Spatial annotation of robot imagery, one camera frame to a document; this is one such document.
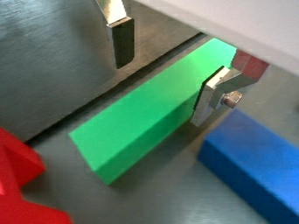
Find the red object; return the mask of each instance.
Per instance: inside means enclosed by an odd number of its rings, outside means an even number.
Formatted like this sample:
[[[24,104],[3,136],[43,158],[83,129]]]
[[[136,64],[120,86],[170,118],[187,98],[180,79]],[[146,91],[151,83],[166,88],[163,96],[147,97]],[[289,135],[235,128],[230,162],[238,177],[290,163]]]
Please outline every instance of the red object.
[[[39,154],[0,128],[0,222],[4,224],[71,224],[70,216],[23,200],[20,187],[46,168]]]
[[[265,74],[269,64],[248,53],[236,51],[232,66],[251,79],[258,81]]]

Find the blue block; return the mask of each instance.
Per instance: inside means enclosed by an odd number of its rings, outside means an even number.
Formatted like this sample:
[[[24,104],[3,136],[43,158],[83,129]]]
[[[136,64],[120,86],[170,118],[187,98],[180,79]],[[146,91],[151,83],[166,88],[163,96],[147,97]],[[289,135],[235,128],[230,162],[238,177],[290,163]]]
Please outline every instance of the blue block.
[[[299,223],[299,150],[239,110],[207,135],[199,160],[271,223]]]

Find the green block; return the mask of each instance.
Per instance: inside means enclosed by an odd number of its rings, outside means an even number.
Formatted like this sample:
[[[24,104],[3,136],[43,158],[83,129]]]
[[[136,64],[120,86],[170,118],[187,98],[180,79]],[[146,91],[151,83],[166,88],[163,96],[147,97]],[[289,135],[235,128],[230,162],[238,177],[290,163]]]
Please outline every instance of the green block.
[[[190,119],[202,83],[230,67],[235,51],[212,39],[70,133],[106,184]]]

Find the brushed metal surface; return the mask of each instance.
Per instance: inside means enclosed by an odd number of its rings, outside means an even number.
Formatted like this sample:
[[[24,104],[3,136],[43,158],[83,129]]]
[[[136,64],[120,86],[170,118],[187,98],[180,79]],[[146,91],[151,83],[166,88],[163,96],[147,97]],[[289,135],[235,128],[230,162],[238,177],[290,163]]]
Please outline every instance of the brushed metal surface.
[[[0,1],[0,125],[23,140],[103,95],[198,31],[142,4],[135,60],[116,70],[94,0]]]
[[[103,12],[107,23],[112,24],[127,16],[122,0],[98,0],[98,6]]]

